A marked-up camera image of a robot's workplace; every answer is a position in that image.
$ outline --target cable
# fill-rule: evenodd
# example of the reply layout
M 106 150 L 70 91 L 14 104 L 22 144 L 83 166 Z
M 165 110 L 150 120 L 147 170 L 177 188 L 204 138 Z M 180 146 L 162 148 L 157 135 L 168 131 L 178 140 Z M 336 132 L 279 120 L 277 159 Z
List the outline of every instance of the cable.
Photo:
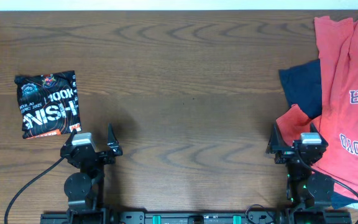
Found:
M 246 218 L 248 219 L 248 221 L 251 222 L 251 224 L 256 224 L 256 223 L 254 223 L 252 220 L 250 220 L 250 219 L 248 218 L 248 211 L 249 211 L 252 207 L 254 207 L 254 206 L 260 206 L 260 207 L 262 207 L 263 210 L 265 210 L 265 212 L 272 218 L 273 221 L 270 222 L 270 223 L 267 223 L 267 224 L 274 223 L 274 220 L 275 220 L 275 219 L 274 219 L 274 216 L 273 216 L 272 214 L 270 214 L 265 207 L 263 207 L 263 206 L 261 206 L 261 205 L 259 205 L 259 204 L 253 204 L 253 205 L 249 206 L 248 209 L 247 209 L 247 211 L 246 211 Z
M 30 180 L 30 182 L 28 182 L 24 187 L 22 187 L 20 189 L 20 191 L 18 191 L 18 193 L 16 193 L 15 197 L 12 198 L 11 202 L 9 203 L 9 205 L 6 208 L 6 212 L 5 212 L 5 217 L 4 217 L 4 223 L 7 224 L 7 216 L 9 215 L 9 211 L 11 210 L 11 207 L 13 205 L 13 203 L 16 201 L 16 199 L 18 198 L 18 196 L 26 189 L 28 188 L 32 183 L 34 183 L 36 180 L 38 180 L 39 178 L 41 178 L 43 175 L 45 175 L 47 172 L 51 171 L 53 168 L 55 168 L 55 166 L 57 166 L 62 160 L 64 160 L 64 157 L 60 158 L 57 162 L 55 162 L 52 166 L 50 166 L 48 169 L 46 169 L 45 171 L 43 171 L 40 175 L 38 175 L 37 177 L 35 177 L 34 179 Z
M 311 168 L 308 164 L 306 164 L 306 163 L 303 161 L 303 159 L 302 159 L 301 155 L 299 154 L 299 151 L 298 151 L 298 150 L 296 150 L 295 153 L 296 153 L 297 156 L 299 157 L 300 163 L 301 163 L 301 165 L 302 165 L 303 167 L 305 167 L 305 168 L 307 168 L 307 169 L 309 169 L 310 171 L 313 171 L 313 172 L 315 172 L 315 173 L 323 174 L 323 173 L 321 173 L 320 171 L 317 171 L 317 170 Z M 334 179 L 334 178 L 332 178 L 332 177 L 330 177 L 330 176 L 328 176 L 328 177 L 331 178 L 331 180 L 333 180 L 335 183 L 337 183 L 337 184 L 339 184 L 340 186 L 344 187 L 346 190 L 352 192 L 352 194 L 354 194 L 354 195 L 357 197 L 357 199 L 358 199 L 358 193 L 357 193 L 355 190 L 351 189 L 349 186 L 347 186 L 346 184 L 343 184 L 343 183 L 340 182 L 339 180 L 336 180 L 336 179 Z

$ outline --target red t-shirt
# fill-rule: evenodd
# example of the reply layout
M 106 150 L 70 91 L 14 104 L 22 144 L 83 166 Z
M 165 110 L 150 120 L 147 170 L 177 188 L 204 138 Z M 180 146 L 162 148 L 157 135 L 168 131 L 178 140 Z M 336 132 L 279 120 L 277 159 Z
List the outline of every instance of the red t-shirt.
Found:
M 334 22 L 328 16 L 315 18 L 316 40 L 321 61 L 322 115 L 313 120 L 329 143 L 314 166 L 358 193 L 358 21 Z M 277 119 L 285 142 L 292 145 L 300 133 L 309 131 L 311 120 L 297 105 Z M 339 185 L 334 190 L 356 198 Z

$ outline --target wooden table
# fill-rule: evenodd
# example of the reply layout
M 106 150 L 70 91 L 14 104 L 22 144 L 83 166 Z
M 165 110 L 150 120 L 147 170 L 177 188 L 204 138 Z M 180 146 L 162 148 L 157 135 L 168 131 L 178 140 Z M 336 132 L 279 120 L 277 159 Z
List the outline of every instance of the wooden table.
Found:
M 68 135 L 22 139 L 14 75 L 75 70 L 84 132 L 124 156 L 105 201 L 147 210 L 245 210 L 285 201 L 265 148 L 288 109 L 277 70 L 317 58 L 313 18 L 358 11 L 0 12 L 0 223 L 14 194 L 59 159 Z M 65 211 L 62 162 L 14 204 L 10 223 Z M 358 211 L 352 211 L 353 220 Z

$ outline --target logo on black cloth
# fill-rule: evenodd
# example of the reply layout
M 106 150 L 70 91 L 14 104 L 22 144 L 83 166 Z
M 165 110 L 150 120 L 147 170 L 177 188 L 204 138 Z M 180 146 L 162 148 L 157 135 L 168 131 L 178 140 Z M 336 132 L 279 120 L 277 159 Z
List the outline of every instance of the logo on black cloth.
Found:
M 42 86 L 45 88 L 51 88 L 56 84 L 56 79 L 53 77 L 53 74 L 44 75 L 44 80 L 42 80 Z
M 31 95 L 33 92 L 37 91 L 37 86 L 33 83 L 28 83 L 22 86 L 23 95 Z

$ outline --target pile of clothes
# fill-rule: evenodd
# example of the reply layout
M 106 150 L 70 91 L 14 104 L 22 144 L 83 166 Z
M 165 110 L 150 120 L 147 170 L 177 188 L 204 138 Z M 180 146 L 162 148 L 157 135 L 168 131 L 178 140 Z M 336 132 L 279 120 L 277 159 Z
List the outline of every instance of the pile of clothes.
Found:
M 313 123 L 329 143 L 313 168 L 358 193 L 358 20 L 314 19 L 319 59 L 280 71 L 290 109 L 277 119 L 288 145 Z M 334 208 L 357 203 L 335 185 Z

